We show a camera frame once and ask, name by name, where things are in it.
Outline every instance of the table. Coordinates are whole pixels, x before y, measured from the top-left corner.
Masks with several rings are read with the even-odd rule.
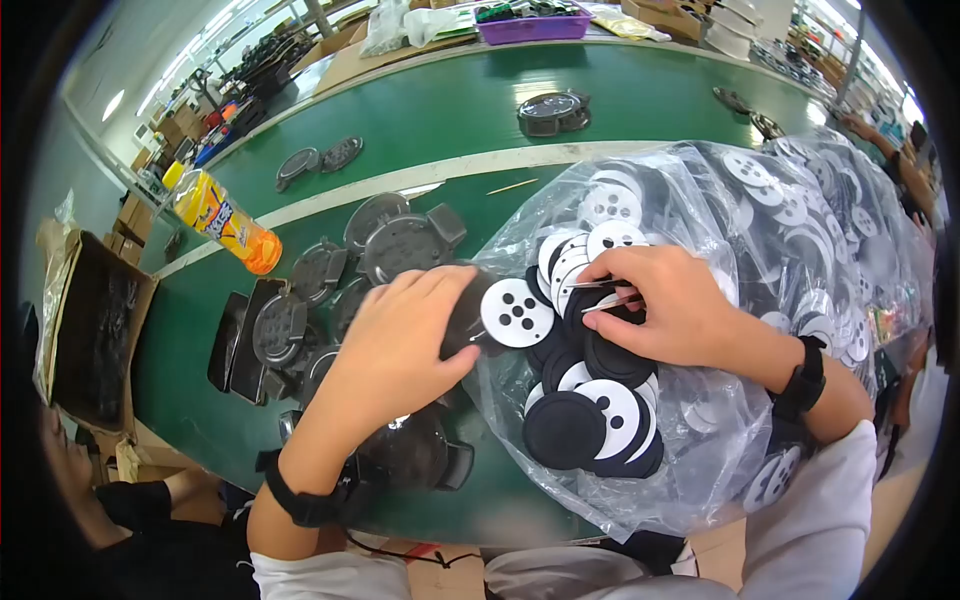
[[[787,133],[815,124],[812,101],[797,87],[725,62],[625,45],[519,46],[429,62],[358,85],[273,126],[211,170],[240,205],[259,216],[354,181],[504,148],[688,138],[755,145],[749,120],[714,100],[716,85],[736,90]],[[516,126],[517,104],[536,93],[568,87],[592,95],[592,124],[559,138],[522,136]],[[276,168],[288,155],[304,146],[326,148],[347,135],[365,140],[363,153],[347,168],[304,176],[283,194],[275,192]],[[440,202],[449,204],[468,227],[456,254],[469,258],[565,166],[448,180],[412,201],[412,208],[424,212]],[[538,181],[485,195],[530,179]],[[337,206],[276,228],[284,253],[271,275],[287,276],[297,256],[323,235],[341,241],[357,205]],[[162,246],[164,241],[155,239],[153,244]],[[185,250],[202,242],[199,235],[191,235]],[[351,279],[344,276],[342,284]],[[141,333],[132,374],[138,418],[187,456],[248,490],[262,481],[253,472],[256,452],[279,447],[277,418],[296,407],[292,399],[254,407],[219,393],[206,380],[227,296],[234,290],[249,293],[253,282],[254,276],[227,252],[164,278]],[[473,444],[476,451],[466,484],[458,492],[386,493],[354,526],[384,536],[481,545],[491,542],[492,530],[503,522],[539,523],[559,540],[602,535],[527,479],[465,396],[459,394],[447,424],[456,439]]]

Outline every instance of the worker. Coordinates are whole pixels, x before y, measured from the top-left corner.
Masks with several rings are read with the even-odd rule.
[[[438,353],[451,310],[474,275],[472,267],[457,266],[408,271],[364,299],[275,470],[268,470],[273,483],[253,502],[247,536],[264,600],[411,597],[402,562],[334,551],[343,546],[327,535],[330,527],[296,525],[271,488],[281,490],[286,506],[294,497],[288,492],[313,494],[294,498],[310,501],[330,494],[347,456],[373,431],[422,408],[470,371],[479,348],[445,361]],[[736,373],[775,394],[805,364],[804,342],[732,306],[707,264],[682,248],[609,250],[579,280],[607,275],[628,279],[643,295],[646,323],[594,312],[584,324],[637,354]],[[802,416],[822,449],[780,501],[748,518],[741,598],[847,598],[859,579],[876,468],[873,408],[857,378],[822,357],[826,385]],[[286,488],[275,487],[277,476]],[[716,582],[649,573],[621,554],[569,546],[501,555],[487,564],[485,580],[504,599],[736,597]]]
[[[53,409],[42,409],[40,441],[96,564],[124,597],[260,597],[243,535],[246,514],[228,514],[220,526],[170,517],[187,500],[213,493],[219,478],[189,468],[162,481],[94,488],[86,446],[67,439]]]
[[[883,157],[886,158],[887,164],[900,175],[900,180],[906,187],[905,193],[900,198],[900,203],[903,205],[903,210],[906,211],[907,216],[912,218],[919,212],[927,223],[935,228],[941,228],[947,219],[947,214],[945,214],[947,209],[946,196],[938,200],[913,163],[904,158],[900,151],[890,143],[889,139],[867,125],[859,116],[850,113],[845,115],[840,122],[863,140],[876,146]]]

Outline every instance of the plastic bottle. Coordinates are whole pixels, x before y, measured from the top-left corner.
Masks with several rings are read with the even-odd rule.
[[[280,260],[276,234],[248,215],[227,190],[203,169],[183,173],[175,162],[163,176],[173,189],[173,210],[188,226],[232,252],[255,275],[268,274]]]

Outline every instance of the yellow bottle cap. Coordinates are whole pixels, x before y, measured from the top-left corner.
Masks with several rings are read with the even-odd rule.
[[[173,189],[174,185],[177,185],[177,181],[180,180],[181,175],[183,175],[183,165],[179,160],[174,160],[174,163],[170,165],[170,168],[167,169],[167,172],[163,175],[163,184],[169,189]]]

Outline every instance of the black wristband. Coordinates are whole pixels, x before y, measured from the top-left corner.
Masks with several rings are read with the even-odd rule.
[[[827,345],[813,336],[800,336],[804,343],[804,363],[798,365],[782,394],[767,394],[774,401],[774,417],[797,422],[820,399],[827,380],[824,378],[824,355],[820,349]]]
[[[330,522],[335,522],[340,516],[342,498],[335,489],[333,495],[316,495],[314,493],[294,493],[287,482],[283,481],[277,460],[279,450],[261,452],[257,456],[257,470],[263,470],[267,480],[267,487],[274,495],[276,503],[290,515],[294,524],[299,527],[317,528]]]

